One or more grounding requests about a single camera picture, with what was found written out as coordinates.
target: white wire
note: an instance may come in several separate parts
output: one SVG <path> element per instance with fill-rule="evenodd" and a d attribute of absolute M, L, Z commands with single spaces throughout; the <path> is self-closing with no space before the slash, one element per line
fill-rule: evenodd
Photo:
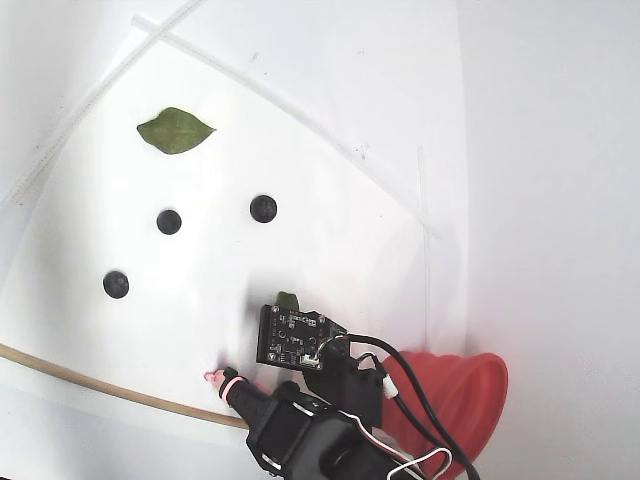
<path fill-rule="evenodd" d="M 327 345 L 327 343 L 332 342 L 333 340 L 339 340 L 341 338 L 347 338 L 347 335 L 336 335 L 335 337 L 325 338 L 322 342 L 320 342 L 320 345 L 318 345 L 318 350 L 316 350 L 316 360 L 320 358 L 320 353 L 322 352 L 322 350 L 324 350 L 324 347 Z"/>
<path fill-rule="evenodd" d="M 345 417 L 348 417 L 352 420 L 355 420 L 356 423 L 358 424 L 358 428 L 360 429 L 360 431 L 362 432 L 362 434 L 367 437 L 367 439 L 373 443 L 374 445 L 376 445 L 377 447 L 381 448 L 382 450 L 385 450 L 386 452 L 389 452 L 393 455 L 395 455 L 396 457 L 398 457 L 400 460 L 402 460 L 403 462 L 405 462 L 404 465 L 406 465 L 406 462 L 411 461 L 411 459 L 409 457 L 407 457 L 406 455 L 403 455 L 402 453 L 398 452 L 397 450 L 394 450 L 393 448 L 391 448 L 389 445 L 387 445 L 384 442 L 381 442 L 380 440 L 378 440 L 376 437 L 374 437 L 373 435 L 371 435 L 366 428 L 364 428 L 364 425 L 362 425 L 362 422 L 360 421 L 360 417 L 358 417 L 357 415 L 352 415 L 350 413 L 344 412 L 342 410 L 340 410 L 340 413 L 342 413 Z M 413 472 L 412 470 L 407 470 L 409 472 L 409 474 L 411 476 L 413 476 L 413 478 L 417 478 L 418 480 L 422 480 L 422 478 L 420 478 L 418 476 L 418 474 L 416 474 L 415 472 Z"/>
<path fill-rule="evenodd" d="M 387 474 L 387 480 L 391 480 L 391 477 L 393 477 L 396 473 L 398 473 L 401 470 L 404 470 L 407 467 L 410 467 L 412 465 L 415 465 L 416 463 L 420 463 L 420 462 L 424 462 L 425 460 L 428 460 L 429 458 L 433 457 L 434 455 L 443 452 L 447 455 L 447 463 L 444 467 L 442 467 L 434 476 L 433 476 L 433 480 L 436 480 L 440 475 L 442 475 L 444 472 L 447 471 L 447 469 L 451 466 L 451 461 L 453 460 L 453 457 L 451 456 L 451 452 L 449 451 L 448 448 L 434 448 L 433 450 L 431 450 L 429 453 L 427 453 L 426 455 L 423 455 L 422 457 L 413 459 L 407 463 L 405 463 L 404 465 L 400 465 L 399 467 L 394 468 L 393 470 L 391 470 L 388 474 Z"/>

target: white connector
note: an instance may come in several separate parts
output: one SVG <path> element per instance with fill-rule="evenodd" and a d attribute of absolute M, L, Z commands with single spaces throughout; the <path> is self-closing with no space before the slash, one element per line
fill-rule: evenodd
<path fill-rule="evenodd" d="M 382 392 L 388 399 L 398 396 L 398 387 L 396 387 L 396 384 L 393 383 L 393 380 L 391 380 L 389 374 L 385 375 L 385 377 L 382 379 Z"/>

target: black cable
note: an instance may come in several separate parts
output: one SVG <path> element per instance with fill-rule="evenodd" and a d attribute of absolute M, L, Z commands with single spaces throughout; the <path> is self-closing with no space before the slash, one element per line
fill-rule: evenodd
<path fill-rule="evenodd" d="M 376 370 L 378 370 L 380 373 L 382 373 L 383 375 L 388 375 L 389 373 L 387 372 L 387 369 L 384 368 L 384 365 L 382 365 L 382 362 L 380 362 L 380 360 L 378 359 L 378 357 L 376 355 L 373 354 L 364 354 L 364 355 L 368 355 L 371 356 L 371 359 L 373 360 L 373 363 L 376 367 Z M 400 396 L 400 394 L 396 395 L 395 397 L 393 397 L 393 400 L 396 402 L 396 405 L 398 406 L 398 408 L 400 409 L 400 411 L 402 412 L 402 414 L 407 417 L 407 420 L 409 420 L 409 422 L 413 425 L 413 427 L 428 441 L 430 442 L 434 447 L 444 447 L 447 448 L 446 445 L 444 445 L 435 435 L 433 435 L 429 430 L 427 430 L 427 428 L 420 422 L 420 420 L 418 420 L 418 418 L 413 414 L 413 412 L 411 410 L 409 410 L 409 407 L 407 406 L 406 403 L 404 403 L 404 400 L 402 399 L 402 397 Z M 451 455 L 453 457 L 453 460 L 456 463 L 459 463 L 460 465 L 462 465 L 463 467 L 465 467 L 464 464 L 464 459 L 460 458 L 459 455 L 457 455 L 454 452 L 451 452 Z"/>
<path fill-rule="evenodd" d="M 426 412 L 427 416 L 429 417 L 429 420 L 431 420 L 431 423 L 433 424 L 435 429 L 438 431 L 438 433 L 442 436 L 442 438 L 448 444 L 449 449 L 451 450 L 451 452 L 456 457 L 458 457 L 457 458 L 458 463 L 460 463 L 460 464 L 462 464 L 464 466 L 465 470 L 467 471 L 467 475 L 469 477 L 469 480 L 480 480 L 480 475 L 478 474 L 478 472 L 475 469 L 475 467 L 473 466 L 473 464 L 469 461 L 469 459 L 467 458 L 465 453 L 462 451 L 462 449 L 456 443 L 456 441 L 453 439 L 453 437 L 449 434 L 449 432 L 447 432 L 447 429 L 444 428 L 442 423 L 440 423 L 440 420 L 438 420 L 438 417 L 436 416 L 435 412 L 433 411 L 433 408 L 431 407 L 431 404 L 429 403 L 429 400 L 427 400 L 427 396 L 425 395 L 424 390 L 422 390 L 422 386 L 420 385 L 420 382 L 418 381 L 418 377 L 416 377 L 416 374 L 413 372 L 413 370 L 411 368 L 411 365 L 409 365 L 409 363 L 404 359 L 404 357 L 402 355 L 400 355 L 400 352 L 398 352 L 395 348 L 393 348 L 387 342 L 385 342 L 383 340 L 380 340 L 379 338 L 369 337 L 367 335 L 355 335 L 355 334 L 349 333 L 347 335 L 340 336 L 339 339 L 349 340 L 349 341 L 351 341 L 353 343 L 364 343 L 364 344 L 367 344 L 367 345 L 373 345 L 374 347 L 378 347 L 378 348 L 383 349 L 385 352 L 387 352 L 389 355 L 391 355 L 391 357 L 393 357 L 393 359 L 396 362 L 398 362 L 398 364 L 400 365 L 400 367 L 402 368 L 404 373 L 407 375 L 407 378 L 409 379 L 409 382 L 411 383 L 411 386 L 415 390 L 416 395 L 418 396 L 418 400 L 420 401 L 420 404 L 422 405 L 422 408 L 424 408 L 424 411 Z"/>
<path fill-rule="evenodd" d="M 427 430 L 425 428 L 425 426 L 422 425 L 422 423 L 420 423 L 420 420 L 418 420 L 418 418 L 413 414 L 413 412 L 411 410 L 409 410 L 409 407 L 407 406 L 406 403 L 404 403 L 404 400 L 402 400 L 402 397 L 400 397 L 400 395 L 396 395 L 395 397 L 393 397 L 393 400 L 396 402 L 396 405 L 398 405 L 398 408 L 404 414 L 404 416 L 407 417 L 407 419 L 411 422 L 411 424 L 414 426 L 414 428 L 416 430 L 418 430 L 418 432 L 420 432 L 420 434 L 423 437 L 425 437 L 427 439 L 427 441 L 429 441 L 431 444 L 433 444 L 434 447 L 447 448 L 429 430 Z M 451 456 L 453 457 L 453 460 L 456 463 L 459 463 L 460 465 L 465 467 L 464 460 L 461 459 L 456 453 L 451 452 Z M 444 466 L 446 461 L 447 460 L 445 459 L 445 461 L 440 466 L 440 469 L 442 469 L 442 467 Z"/>
<path fill-rule="evenodd" d="M 332 409 L 335 412 L 340 412 L 337 408 L 333 407 Z M 404 463 L 406 463 L 406 459 L 403 459 L 401 456 L 398 456 L 397 453 L 392 453 L 391 451 L 382 448 L 380 445 L 374 443 L 373 441 L 371 441 L 371 439 L 367 438 L 367 440 L 370 442 L 370 445 L 375 448 L 376 450 L 378 450 L 380 453 L 382 453 L 386 458 L 388 458 L 389 460 L 391 460 L 392 462 L 395 462 L 398 465 L 403 465 Z M 407 467 L 406 470 L 411 470 L 412 473 L 416 474 L 418 477 L 420 477 L 421 480 L 431 480 L 431 478 L 427 478 L 426 474 L 420 470 L 420 467 L 418 465 L 412 465 L 410 467 Z"/>
<path fill-rule="evenodd" d="M 358 365 L 364 362 L 367 358 L 370 358 L 371 360 L 373 360 L 374 364 L 376 363 L 376 360 L 378 360 L 375 353 L 365 352 L 362 355 L 360 355 L 358 358 L 356 358 L 356 360 L 358 361 Z"/>

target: wooden stick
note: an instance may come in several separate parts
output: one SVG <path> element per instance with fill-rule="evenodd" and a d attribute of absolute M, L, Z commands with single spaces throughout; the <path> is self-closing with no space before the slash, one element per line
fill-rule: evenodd
<path fill-rule="evenodd" d="M 198 418 L 200 420 L 206 420 L 207 422 L 218 423 L 220 425 L 228 425 L 230 427 L 247 429 L 247 424 L 244 420 L 236 417 L 230 417 L 228 415 L 222 415 L 220 413 L 210 412 L 208 410 L 202 410 L 200 408 L 189 407 L 180 403 L 170 402 L 163 400 L 162 398 L 152 397 L 151 395 L 145 395 L 144 393 L 134 392 L 127 388 L 118 387 L 111 383 L 103 382 L 95 378 L 87 377 L 81 373 L 74 372 L 68 368 L 61 367 L 55 363 L 47 362 L 41 358 L 34 357 L 28 353 L 21 352 L 11 347 L 7 347 L 0 343 L 0 357 L 7 360 L 24 365 L 32 370 L 46 373 L 60 380 L 74 383 L 81 387 L 95 390 L 96 392 L 106 393 L 114 397 L 129 400 L 130 402 L 139 403 L 148 407 L 159 408 L 167 412 L 177 413 L 179 415 L 186 415 L 187 417 Z"/>

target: white surface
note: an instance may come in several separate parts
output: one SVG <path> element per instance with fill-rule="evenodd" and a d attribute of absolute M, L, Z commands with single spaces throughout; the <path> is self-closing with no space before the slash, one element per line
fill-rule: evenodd
<path fill-rule="evenodd" d="M 461 353 L 467 184 L 455 4 L 208 2 L 174 33 L 298 105 L 416 204 L 422 150 L 427 213 L 443 233 L 429 246 L 429 348 Z"/>
<path fill-rule="evenodd" d="M 217 131 L 164 155 L 135 127 L 169 105 Z M 248 214 L 259 193 L 279 204 L 268 225 Z M 166 207 L 183 217 L 171 237 L 155 225 Z M 212 408 L 202 373 L 224 358 L 255 375 L 258 311 L 280 289 L 352 331 L 421 348 L 422 255 L 420 226 L 317 136 L 158 45 L 61 152 L 0 297 L 0 338 L 110 383 Z M 102 288 L 112 269 L 131 284 L 120 301 Z M 276 374 L 261 367 L 258 378 L 273 386 Z"/>
<path fill-rule="evenodd" d="M 0 359 L 0 476 L 267 479 L 246 430 L 109 397 Z"/>
<path fill-rule="evenodd" d="M 141 10 L 161 22 L 175 0 L 0 2 L 0 203 L 111 63 Z M 0 289 L 50 169 L 10 208 L 0 209 Z"/>
<path fill-rule="evenodd" d="M 637 478 L 640 3 L 461 2 L 483 478 Z"/>

